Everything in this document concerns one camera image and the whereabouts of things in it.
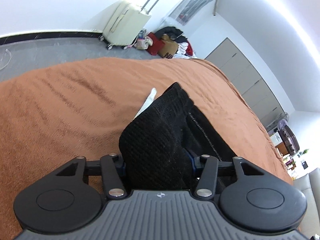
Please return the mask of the red bag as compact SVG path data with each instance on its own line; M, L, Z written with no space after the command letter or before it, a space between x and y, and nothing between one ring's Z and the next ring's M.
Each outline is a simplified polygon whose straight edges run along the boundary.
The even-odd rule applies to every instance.
M165 43L162 40L159 40L154 33L148 33L147 37L151 38L152 45L149 45L146 51L152 55L156 56L158 52L165 46Z

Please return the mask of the grey wardrobe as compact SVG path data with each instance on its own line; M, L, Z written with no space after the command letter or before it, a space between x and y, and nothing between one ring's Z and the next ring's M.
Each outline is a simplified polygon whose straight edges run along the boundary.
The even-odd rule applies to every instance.
M283 108L265 80L245 55L225 38L206 60L218 67L269 131L285 116Z

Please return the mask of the small patterned bag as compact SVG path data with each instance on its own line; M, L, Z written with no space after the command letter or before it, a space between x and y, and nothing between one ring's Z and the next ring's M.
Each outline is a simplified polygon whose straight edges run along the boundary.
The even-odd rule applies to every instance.
M136 49L147 50L153 45L153 40L148 35L146 35L146 29L142 29L137 36L135 44L133 45Z

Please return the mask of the cream suitcase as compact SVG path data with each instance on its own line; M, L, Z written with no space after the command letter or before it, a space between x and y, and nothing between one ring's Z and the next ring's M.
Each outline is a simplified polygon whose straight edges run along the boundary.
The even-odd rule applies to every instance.
M99 36L100 41L106 42L106 48L111 50L113 47L130 48L138 34L143 30L151 18L150 11L159 0L146 9L147 0L143 6L137 6L127 1L122 1L109 19L103 33Z

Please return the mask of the brown cardboard box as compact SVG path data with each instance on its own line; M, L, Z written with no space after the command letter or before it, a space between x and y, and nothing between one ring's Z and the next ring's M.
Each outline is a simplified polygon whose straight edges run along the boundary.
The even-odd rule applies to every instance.
M158 55L165 59L172 59L179 48L178 43L173 41L167 34L161 37L161 41L164 46L158 51Z

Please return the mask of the pile of clothes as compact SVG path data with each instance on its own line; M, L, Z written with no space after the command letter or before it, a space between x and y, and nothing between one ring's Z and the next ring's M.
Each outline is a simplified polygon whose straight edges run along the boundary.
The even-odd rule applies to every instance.
M155 36L161 40L161 37L167 34L173 41L177 42L179 48L173 59L196 59L197 56L189 40L184 36L184 32L172 26L164 27L155 32Z

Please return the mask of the standing fan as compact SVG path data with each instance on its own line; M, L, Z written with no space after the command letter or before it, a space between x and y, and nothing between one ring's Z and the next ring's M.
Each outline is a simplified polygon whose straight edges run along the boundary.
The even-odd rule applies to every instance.
M287 112L280 113L277 116L277 130L281 131L287 126L289 120L289 114Z

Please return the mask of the cluttered shelf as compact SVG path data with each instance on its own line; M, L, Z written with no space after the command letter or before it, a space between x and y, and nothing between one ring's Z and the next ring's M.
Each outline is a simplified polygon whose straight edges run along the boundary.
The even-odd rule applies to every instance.
M306 175L309 167L305 159L308 150L300 150L298 140L291 128L288 125L282 128L275 127L269 131L269 135L289 176L295 180Z

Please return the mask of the grey sofa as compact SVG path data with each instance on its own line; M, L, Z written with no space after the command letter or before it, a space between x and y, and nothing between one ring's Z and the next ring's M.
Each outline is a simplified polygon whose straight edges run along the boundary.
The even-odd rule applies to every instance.
M295 188L299 189L306 197L307 211L300 223L299 229L307 238L319 236L320 212L320 171L316 168L312 172L293 181Z

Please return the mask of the orange bed blanket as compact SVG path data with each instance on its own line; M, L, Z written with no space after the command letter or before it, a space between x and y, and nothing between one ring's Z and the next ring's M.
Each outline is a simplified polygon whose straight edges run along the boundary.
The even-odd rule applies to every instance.
M13 202L27 186L82 155L119 151L123 129L150 91L178 82L238 156L292 183L258 117L225 74L200 59L64 63L1 83L1 239L21 227Z

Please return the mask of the wall poster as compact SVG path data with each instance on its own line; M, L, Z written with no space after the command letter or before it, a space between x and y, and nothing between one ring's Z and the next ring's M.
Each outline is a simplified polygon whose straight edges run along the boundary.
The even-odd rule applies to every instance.
M217 13L219 0L182 0L164 19L165 23L185 26L205 6L212 3L212 15Z

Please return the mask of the black pants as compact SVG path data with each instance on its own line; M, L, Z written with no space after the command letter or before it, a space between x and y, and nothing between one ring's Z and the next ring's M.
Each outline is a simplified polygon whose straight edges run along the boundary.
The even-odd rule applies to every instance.
M194 156L236 156L177 82L127 125L119 149L125 184L134 190L192 189Z

